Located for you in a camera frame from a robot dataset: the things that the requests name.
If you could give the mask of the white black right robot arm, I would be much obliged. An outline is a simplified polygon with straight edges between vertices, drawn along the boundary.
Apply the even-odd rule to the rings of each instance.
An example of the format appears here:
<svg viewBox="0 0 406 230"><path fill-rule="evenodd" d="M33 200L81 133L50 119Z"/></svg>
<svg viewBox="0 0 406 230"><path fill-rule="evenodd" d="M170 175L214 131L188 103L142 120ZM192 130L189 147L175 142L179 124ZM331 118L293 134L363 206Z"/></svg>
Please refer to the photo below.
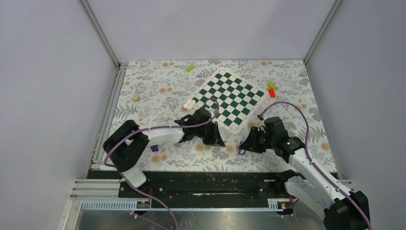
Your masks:
<svg viewBox="0 0 406 230"><path fill-rule="evenodd" d="M294 168L278 175L275 193L299 199L317 213L327 230L368 230L366 195L352 191L322 168L306 153L305 144L298 137L289 136L279 117L267 118L264 124L264 128L252 127L239 149L256 153L273 150Z"/></svg>

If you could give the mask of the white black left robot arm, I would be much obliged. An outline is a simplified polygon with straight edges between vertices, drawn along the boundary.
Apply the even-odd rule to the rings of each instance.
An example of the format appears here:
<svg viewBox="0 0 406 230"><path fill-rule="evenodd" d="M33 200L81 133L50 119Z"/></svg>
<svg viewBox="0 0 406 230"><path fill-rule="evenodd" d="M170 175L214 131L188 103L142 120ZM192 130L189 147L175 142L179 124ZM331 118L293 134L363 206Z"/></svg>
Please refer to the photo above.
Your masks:
<svg viewBox="0 0 406 230"><path fill-rule="evenodd" d="M183 143L195 137L201 138L207 146L225 147L214 118L215 115L207 109L200 108L166 126L141 127L134 120L127 120L104 141L105 160L111 160L109 166L122 174L135 196L142 197L147 194L149 186L137 165L142 153L150 147Z"/></svg>

